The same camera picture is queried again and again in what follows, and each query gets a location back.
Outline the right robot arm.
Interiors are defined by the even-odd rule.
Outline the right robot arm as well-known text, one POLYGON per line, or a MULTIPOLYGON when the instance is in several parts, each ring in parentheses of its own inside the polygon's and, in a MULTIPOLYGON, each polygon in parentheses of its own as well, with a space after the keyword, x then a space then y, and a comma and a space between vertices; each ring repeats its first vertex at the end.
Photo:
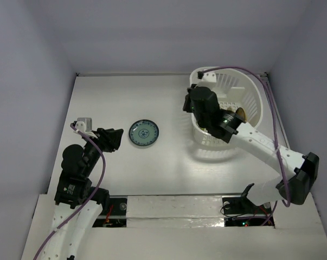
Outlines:
POLYGON ((280 146, 241 115, 220 108, 216 94, 207 87, 188 88, 183 111, 193 114, 197 125, 211 136, 250 153, 278 172, 275 179, 245 188, 239 199, 243 211, 252 212, 261 204, 278 200, 294 205, 305 203, 318 175, 316 154, 304 155, 280 146))

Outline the blue green patterned plate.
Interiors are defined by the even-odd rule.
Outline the blue green patterned plate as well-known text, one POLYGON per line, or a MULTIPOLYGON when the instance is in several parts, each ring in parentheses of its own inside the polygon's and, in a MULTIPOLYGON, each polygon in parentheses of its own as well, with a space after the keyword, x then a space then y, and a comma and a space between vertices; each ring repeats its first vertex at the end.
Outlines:
POLYGON ((149 147, 158 140, 159 127, 152 120, 141 119, 131 125, 128 136, 134 145, 149 147))

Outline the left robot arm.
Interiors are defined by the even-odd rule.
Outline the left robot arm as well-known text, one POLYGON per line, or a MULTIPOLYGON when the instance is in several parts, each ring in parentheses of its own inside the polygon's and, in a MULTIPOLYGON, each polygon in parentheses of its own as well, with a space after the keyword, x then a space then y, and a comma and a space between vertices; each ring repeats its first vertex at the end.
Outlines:
POLYGON ((109 210, 109 191, 92 185, 89 179, 98 160, 102 161, 101 177, 105 175, 104 153, 120 147, 123 129, 87 131, 81 121, 71 129, 85 140, 73 144, 62 153, 62 172, 54 197, 55 207, 50 234, 40 246, 35 259, 78 259, 89 232, 100 214, 109 210))

